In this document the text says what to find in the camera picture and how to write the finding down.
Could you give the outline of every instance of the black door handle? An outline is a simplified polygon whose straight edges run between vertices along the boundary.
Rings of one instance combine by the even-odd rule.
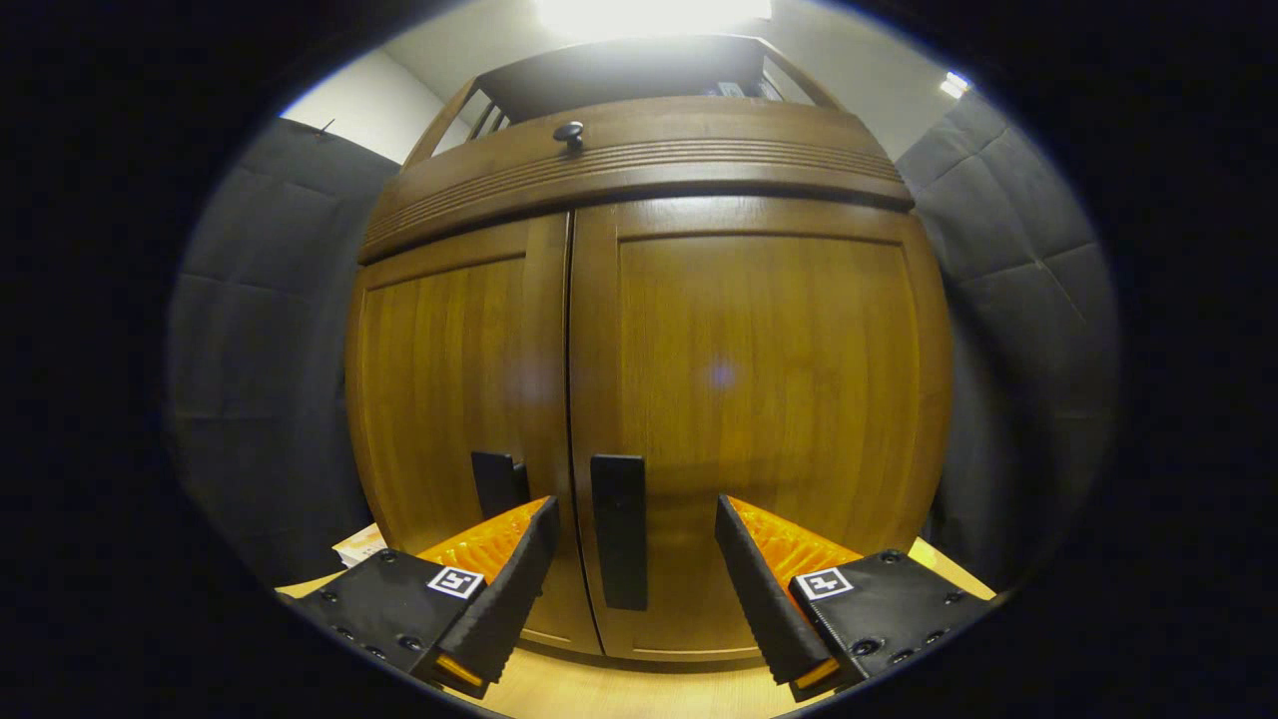
[[[484,520],[528,504],[528,470],[523,462],[516,465],[509,455],[472,452],[470,470]]]
[[[648,527],[643,457],[590,457],[594,539],[599,547],[603,603],[648,609]]]

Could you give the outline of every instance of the ceiling light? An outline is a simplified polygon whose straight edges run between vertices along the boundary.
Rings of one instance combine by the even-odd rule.
[[[771,0],[535,0],[548,29],[576,38],[714,32],[771,19]]]
[[[962,97],[962,93],[967,92],[970,88],[971,83],[953,73],[946,73],[946,79],[941,83],[941,89],[955,100]]]

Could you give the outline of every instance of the gray padded wall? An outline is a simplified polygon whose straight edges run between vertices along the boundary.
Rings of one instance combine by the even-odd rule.
[[[1007,407],[955,331],[955,406],[932,540],[1006,589],[1085,497],[1113,429],[1118,324],[1098,236],[1035,144],[970,92],[897,161],[952,290],[1029,379],[1056,479],[1017,471]]]
[[[170,307],[183,481],[267,584],[341,570],[372,518],[346,430],[343,345],[364,223],[399,165],[277,119],[210,198]]]

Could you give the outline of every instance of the wooden table surface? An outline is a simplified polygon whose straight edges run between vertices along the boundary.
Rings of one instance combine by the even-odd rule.
[[[967,594],[992,599],[994,593],[921,539],[910,558],[950,580]],[[279,587],[302,598],[331,582],[341,572]],[[520,642],[483,700],[445,690],[465,701],[516,719],[576,718],[639,719],[647,716],[734,716],[764,719],[822,701],[823,695],[795,702],[786,686],[776,686],[762,660],[722,665],[654,664],[589,658],[579,662],[566,653],[542,650]]]

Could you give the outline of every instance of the cabinet top shelf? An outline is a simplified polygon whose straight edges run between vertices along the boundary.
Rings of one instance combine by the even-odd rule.
[[[511,124],[620,100],[721,93],[758,96],[764,46],[740,36],[615,40],[527,57],[475,78]]]

